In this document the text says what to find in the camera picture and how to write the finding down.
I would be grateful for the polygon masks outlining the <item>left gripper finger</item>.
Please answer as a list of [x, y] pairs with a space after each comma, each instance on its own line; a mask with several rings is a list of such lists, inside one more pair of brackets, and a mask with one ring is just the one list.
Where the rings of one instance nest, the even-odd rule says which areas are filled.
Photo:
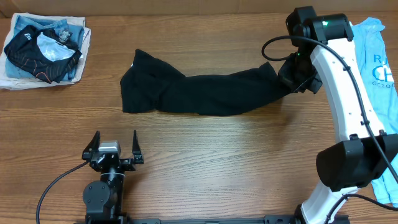
[[97, 151], [100, 144], [100, 132], [96, 131], [93, 139], [89, 142], [89, 144], [83, 150], [83, 153], [90, 153], [93, 151]]
[[141, 152], [141, 148], [139, 146], [136, 130], [134, 130], [134, 133], [133, 133], [132, 155], [134, 156], [135, 159], [142, 159], [142, 152]]

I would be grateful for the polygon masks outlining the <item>black t-shirt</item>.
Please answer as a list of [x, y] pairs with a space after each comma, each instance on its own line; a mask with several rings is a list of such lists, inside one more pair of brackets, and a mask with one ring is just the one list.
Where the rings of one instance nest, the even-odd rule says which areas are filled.
[[290, 94], [270, 63], [229, 75], [187, 77], [140, 49], [135, 51], [132, 66], [123, 75], [120, 86], [125, 113], [158, 110], [232, 116]]

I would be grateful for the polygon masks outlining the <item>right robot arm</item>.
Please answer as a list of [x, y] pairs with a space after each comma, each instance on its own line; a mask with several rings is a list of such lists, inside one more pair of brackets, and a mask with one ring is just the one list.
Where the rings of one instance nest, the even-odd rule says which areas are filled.
[[338, 223], [337, 211], [350, 194], [379, 178], [397, 154], [373, 110], [355, 55], [354, 34], [344, 14], [318, 16], [311, 6], [286, 18], [291, 54], [279, 70], [293, 92], [324, 88], [335, 128], [335, 144], [318, 153], [319, 183], [295, 211], [294, 223]]

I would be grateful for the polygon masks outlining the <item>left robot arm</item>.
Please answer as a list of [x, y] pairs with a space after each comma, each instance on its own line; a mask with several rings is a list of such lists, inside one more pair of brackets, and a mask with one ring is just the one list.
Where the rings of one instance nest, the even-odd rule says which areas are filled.
[[101, 142], [97, 131], [83, 150], [82, 159], [101, 174], [100, 180], [89, 183], [83, 191], [85, 223], [132, 223], [130, 216], [122, 211], [122, 205], [125, 173], [135, 171], [136, 165], [144, 163], [137, 134], [133, 134], [131, 158], [121, 157], [118, 141]]

